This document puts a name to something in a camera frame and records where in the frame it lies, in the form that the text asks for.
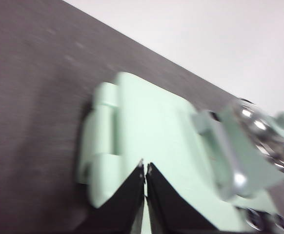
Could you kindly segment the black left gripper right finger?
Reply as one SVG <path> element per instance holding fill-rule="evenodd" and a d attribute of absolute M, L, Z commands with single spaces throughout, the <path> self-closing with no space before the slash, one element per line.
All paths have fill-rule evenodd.
<path fill-rule="evenodd" d="M 220 230 L 183 199 L 153 163 L 146 173 L 153 234 L 218 234 Z"/>

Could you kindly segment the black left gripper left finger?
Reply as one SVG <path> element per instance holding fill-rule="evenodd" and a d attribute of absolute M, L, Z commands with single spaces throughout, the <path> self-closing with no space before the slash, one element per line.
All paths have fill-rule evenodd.
<path fill-rule="evenodd" d="M 143 204 L 143 159 L 122 171 L 119 159 L 92 162 L 87 170 L 89 210 L 76 227 L 79 234 L 128 234 Z"/>

